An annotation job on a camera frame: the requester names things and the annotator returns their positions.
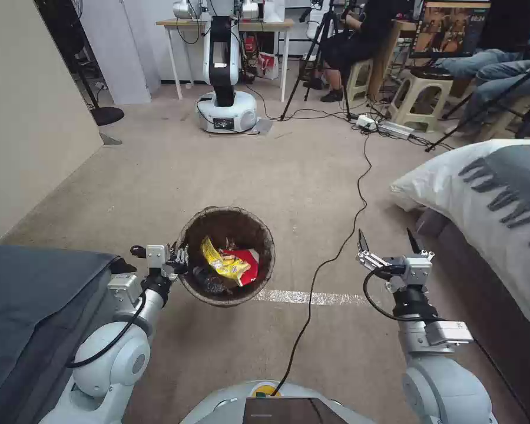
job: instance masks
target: camera tripod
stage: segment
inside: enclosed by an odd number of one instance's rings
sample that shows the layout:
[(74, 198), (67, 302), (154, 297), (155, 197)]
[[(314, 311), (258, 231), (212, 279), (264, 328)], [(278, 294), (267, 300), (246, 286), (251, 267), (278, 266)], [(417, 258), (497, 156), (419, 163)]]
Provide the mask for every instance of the camera tripod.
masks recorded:
[[(343, 11), (341, 19), (345, 19), (347, 14), (349, 13), (349, 11), (351, 9), (353, 9), (355, 7), (355, 5), (356, 5), (356, 0), (351, 0), (349, 2), (349, 4), (347, 5), (347, 7), (345, 8), (345, 10)], [(310, 57), (312, 56), (312, 52), (314, 51), (314, 47), (316, 45), (318, 45), (318, 52), (317, 52), (316, 58), (314, 60), (314, 69), (319, 69), (319, 64), (321, 63), (320, 62), (320, 58), (322, 56), (322, 51), (320, 49), (320, 44), (324, 40), (326, 40), (328, 38), (328, 33), (330, 31), (330, 24), (333, 24), (334, 31), (337, 32), (337, 29), (338, 29), (338, 26), (339, 26), (339, 22), (338, 22), (338, 17), (336, 15), (336, 13), (334, 12), (334, 0), (330, 0), (329, 9), (327, 10), (327, 12), (322, 17), (322, 21), (320, 22), (320, 25), (318, 25), (318, 28), (316, 28), (316, 33), (314, 35), (314, 39), (312, 40), (312, 43), (310, 45), (310, 49), (308, 50), (308, 54), (306, 55), (306, 59), (304, 60), (305, 64), (310, 61)], [(320, 35), (320, 32), (322, 32), (322, 37), (320, 38), (320, 41), (318, 41), (318, 37)], [(289, 110), (289, 106), (290, 106), (291, 101), (293, 100), (294, 93), (296, 92), (296, 89), (299, 86), (300, 81), (303, 80), (304, 71), (305, 71), (305, 67), (302, 67), (300, 69), (300, 71), (299, 71), (299, 76), (296, 79), (296, 82), (294, 83), (293, 90), (291, 91), (290, 96), (289, 96), (289, 101), (287, 102), (287, 105), (284, 108), (283, 114), (280, 117), (280, 121), (284, 120), (284, 118), (285, 118), (285, 116), (287, 114), (287, 110)], [(341, 75), (341, 80), (342, 80), (343, 97), (344, 97), (345, 103), (346, 103), (346, 119), (349, 122), (351, 122), (352, 115), (349, 112), (349, 100), (347, 98), (347, 78), (349, 76), (349, 69), (347, 69), (345, 71), (340, 70), (340, 75)], [(306, 90), (306, 94), (304, 95), (304, 101), (308, 100), (309, 92), (310, 92), (310, 87), (308, 87), (308, 89)]]

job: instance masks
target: chair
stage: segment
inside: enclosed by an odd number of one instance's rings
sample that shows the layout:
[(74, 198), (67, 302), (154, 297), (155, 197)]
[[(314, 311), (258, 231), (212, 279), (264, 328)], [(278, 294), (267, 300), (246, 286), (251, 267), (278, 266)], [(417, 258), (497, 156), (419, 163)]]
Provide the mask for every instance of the chair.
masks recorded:
[[(438, 119), (442, 115), (443, 106), (452, 88), (453, 76), (441, 68), (414, 68), (403, 80), (400, 88), (395, 94), (393, 101), (389, 105), (390, 120), (397, 124), (408, 122), (418, 122), (426, 124), (427, 131), (434, 131)], [(430, 113), (415, 112), (415, 104), (419, 102), (420, 93), (427, 88), (437, 88), (438, 103)]]
[(356, 97), (367, 94), (372, 71), (372, 59), (357, 62), (352, 66), (346, 87), (347, 99), (350, 106), (356, 101)]
[[(521, 97), (514, 101), (510, 109), (519, 115), (524, 115), (530, 109), (530, 96)], [(494, 138), (501, 133), (515, 118), (515, 114), (510, 110), (503, 111), (493, 124), (484, 125), (481, 129), (477, 139), (479, 141), (486, 141)]]

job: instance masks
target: bed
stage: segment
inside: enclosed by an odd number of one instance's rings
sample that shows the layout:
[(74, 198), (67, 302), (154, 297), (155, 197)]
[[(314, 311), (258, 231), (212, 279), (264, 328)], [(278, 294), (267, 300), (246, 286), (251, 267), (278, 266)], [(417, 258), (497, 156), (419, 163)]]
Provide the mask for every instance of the bed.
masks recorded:
[(530, 413), (530, 140), (490, 140), (429, 160), (390, 186), (434, 236), (472, 331)]
[(66, 361), (111, 321), (114, 255), (0, 246), (0, 423), (37, 423), (55, 406)]

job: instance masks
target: red packet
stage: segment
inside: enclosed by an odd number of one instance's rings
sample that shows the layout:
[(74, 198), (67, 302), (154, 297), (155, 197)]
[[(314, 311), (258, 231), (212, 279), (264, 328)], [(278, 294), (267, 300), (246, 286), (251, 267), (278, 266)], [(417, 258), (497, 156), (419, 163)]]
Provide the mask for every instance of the red packet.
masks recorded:
[(257, 271), (259, 270), (259, 254), (254, 249), (246, 250), (227, 250), (221, 249), (225, 255), (234, 255), (241, 260), (244, 260), (250, 265), (250, 268), (246, 270), (239, 279), (239, 284), (243, 287), (247, 284), (255, 281), (257, 278)]

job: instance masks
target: black sneaker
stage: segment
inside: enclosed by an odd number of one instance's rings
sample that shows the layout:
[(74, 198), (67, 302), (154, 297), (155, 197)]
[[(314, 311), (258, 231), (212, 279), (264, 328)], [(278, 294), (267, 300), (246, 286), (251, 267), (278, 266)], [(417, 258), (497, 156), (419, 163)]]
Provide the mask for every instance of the black sneaker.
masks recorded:
[(336, 101), (342, 101), (343, 91), (340, 88), (339, 90), (331, 90), (325, 96), (320, 97), (320, 101), (324, 103), (334, 103)]
[(310, 81), (305, 81), (302, 84), (303, 87), (308, 88), (310, 87), (313, 90), (323, 90), (324, 89), (324, 83), (322, 82), (321, 78), (312, 78)]

